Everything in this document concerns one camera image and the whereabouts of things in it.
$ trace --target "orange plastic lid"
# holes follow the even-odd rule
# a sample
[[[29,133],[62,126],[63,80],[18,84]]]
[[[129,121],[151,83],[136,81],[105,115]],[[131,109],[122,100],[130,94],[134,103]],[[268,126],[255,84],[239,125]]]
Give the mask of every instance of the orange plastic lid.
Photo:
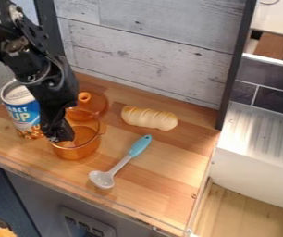
[[[108,100],[103,94],[81,92],[78,94],[78,105],[67,109],[67,116],[74,121],[87,121],[92,115],[102,117],[108,110]]]

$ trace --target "toy bread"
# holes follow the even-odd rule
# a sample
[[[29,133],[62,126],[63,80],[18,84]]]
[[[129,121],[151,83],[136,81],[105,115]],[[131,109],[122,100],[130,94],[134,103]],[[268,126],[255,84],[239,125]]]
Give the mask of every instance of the toy bread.
[[[178,125],[175,114],[150,108],[124,106],[121,117],[129,125],[169,131]]]

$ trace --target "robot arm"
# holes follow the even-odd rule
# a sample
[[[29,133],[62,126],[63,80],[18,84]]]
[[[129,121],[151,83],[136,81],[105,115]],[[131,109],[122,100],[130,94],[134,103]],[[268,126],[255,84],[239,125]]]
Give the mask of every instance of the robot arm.
[[[41,129],[52,142],[72,141],[65,108],[77,104],[78,83],[64,56],[53,56],[48,35],[22,8],[0,0],[0,61],[8,65],[40,104]]]

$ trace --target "soup can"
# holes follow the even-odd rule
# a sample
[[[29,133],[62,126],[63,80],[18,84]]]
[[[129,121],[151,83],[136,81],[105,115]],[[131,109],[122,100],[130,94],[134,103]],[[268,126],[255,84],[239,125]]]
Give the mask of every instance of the soup can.
[[[26,86],[16,80],[9,82],[1,90],[1,99],[19,136],[26,139],[43,137],[40,106]]]

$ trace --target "wooden floor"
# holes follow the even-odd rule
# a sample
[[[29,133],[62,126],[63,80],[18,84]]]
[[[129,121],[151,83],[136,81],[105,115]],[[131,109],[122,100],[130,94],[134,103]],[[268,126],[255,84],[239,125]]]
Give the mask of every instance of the wooden floor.
[[[283,237],[283,208],[213,184],[195,233],[200,237]]]

